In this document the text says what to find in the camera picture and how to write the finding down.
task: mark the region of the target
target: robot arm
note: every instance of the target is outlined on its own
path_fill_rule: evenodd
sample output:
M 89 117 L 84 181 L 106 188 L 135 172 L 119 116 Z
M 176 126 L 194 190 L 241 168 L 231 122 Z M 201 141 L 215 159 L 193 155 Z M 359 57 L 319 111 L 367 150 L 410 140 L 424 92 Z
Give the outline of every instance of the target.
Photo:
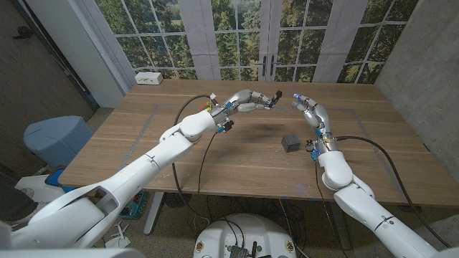
M 372 230 L 395 257 L 435 256 L 437 250 L 381 206 L 370 187 L 352 173 L 338 150 L 336 139 L 331 136 L 325 108 L 308 97 L 298 94 L 294 97 L 292 105 L 303 112 L 317 134 L 317 140 L 308 141 L 306 149 L 311 151 L 313 160 L 324 167 L 322 181 L 336 191 L 333 196 L 339 207 Z
M 239 102 L 256 102 L 263 105 L 263 109 L 270 109 L 280 95 L 278 92 L 276 99 L 267 100 L 260 93 L 243 90 L 227 100 L 224 107 L 215 105 L 213 110 L 219 110 L 216 115 L 203 110 L 185 117 L 161 136 L 156 147 L 115 175 L 75 189 L 46 205 L 26 227 L 11 233 L 11 248 L 91 247 L 113 225 L 132 196 L 159 171 L 183 158 L 204 132 L 215 129 L 218 133 L 228 131 L 233 124 L 229 116 L 237 112 Z M 94 204 L 86 196 L 95 191 L 105 195 Z

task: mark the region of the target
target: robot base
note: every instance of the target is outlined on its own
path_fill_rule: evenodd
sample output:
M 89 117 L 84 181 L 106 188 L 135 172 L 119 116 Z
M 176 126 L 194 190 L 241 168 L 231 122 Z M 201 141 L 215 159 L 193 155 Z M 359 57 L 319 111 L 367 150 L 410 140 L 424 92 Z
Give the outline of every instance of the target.
M 273 221 L 255 214 L 231 214 L 226 218 L 237 235 L 238 247 L 233 247 L 236 245 L 235 234 L 228 223 L 219 220 L 210 224 L 199 235 L 194 245 L 194 258 L 238 257 L 244 253 L 252 254 L 254 242 L 257 242 L 255 257 L 270 255 L 276 258 L 296 258 L 291 236 Z M 231 222 L 236 223 L 244 232 L 245 243 L 242 250 L 242 234 Z M 233 253 L 236 249 L 239 250 L 239 255 L 231 254 L 232 248 Z

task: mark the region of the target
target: wooden table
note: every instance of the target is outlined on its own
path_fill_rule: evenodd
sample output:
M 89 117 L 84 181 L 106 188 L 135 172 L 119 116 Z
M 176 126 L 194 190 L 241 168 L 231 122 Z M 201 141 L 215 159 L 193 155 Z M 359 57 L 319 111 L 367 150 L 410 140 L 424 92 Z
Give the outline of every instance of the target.
M 224 102 L 245 88 L 272 96 L 283 91 L 274 110 L 239 113 L 228 133 L 217 135 L 202 170 L 202 194 L 268 198 L 319 199 L 314 163 L 305 152 L 315 134 L 290 103 L 298 92 L 321 103 L 328 111 L 335 136 L 370 138 L 385 148 L 415 204 L 459 206 L 459 184 L 448 174 L 414 131 L 373 85 L 291 82 L 235 82 L 164 80 L 160 85 L 136 85 L 60 176 L 60 183 L 85 186 L 112 176 L 150 150 L 173 125 L 179 108 L 192 96 L 214 92 Z M 205 99 L 195 100 L 183 117 L 199 112 Z M 282 135 L 296 133 L 301 149 L 285 153 Z M 195 194 L 199 167 L 212 134 L 195 144 L 176 163 L 184 193 Z M 404 198 L 388 162 L 368 143 L 339 142 L 353 172 L 384 204 L 403 204 Z M 333 198 L 320 181 L 326 199 Z M 146 185 L 146 190 L 176 192 L 171 166 Z

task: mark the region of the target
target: gray wall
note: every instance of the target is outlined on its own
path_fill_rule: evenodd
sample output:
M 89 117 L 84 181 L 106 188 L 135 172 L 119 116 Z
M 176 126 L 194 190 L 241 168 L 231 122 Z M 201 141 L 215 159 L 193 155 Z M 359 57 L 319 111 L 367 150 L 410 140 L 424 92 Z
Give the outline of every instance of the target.
M 459 1 L 420 0 L 374 84 L 459 182 Z
M 115 108 L 123 93 L 68 0 L 27 0 L 27 3 L 99 106 Z

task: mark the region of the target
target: small black block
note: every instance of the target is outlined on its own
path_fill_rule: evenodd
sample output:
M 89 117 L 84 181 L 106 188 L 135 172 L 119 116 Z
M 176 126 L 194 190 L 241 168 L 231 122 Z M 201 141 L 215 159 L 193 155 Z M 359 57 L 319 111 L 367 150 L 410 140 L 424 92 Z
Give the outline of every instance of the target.
M 297 151 L 300 148 L 300 139 L 295 133 L 284 135 L 282 136 L 282 147 L 287 153 Z

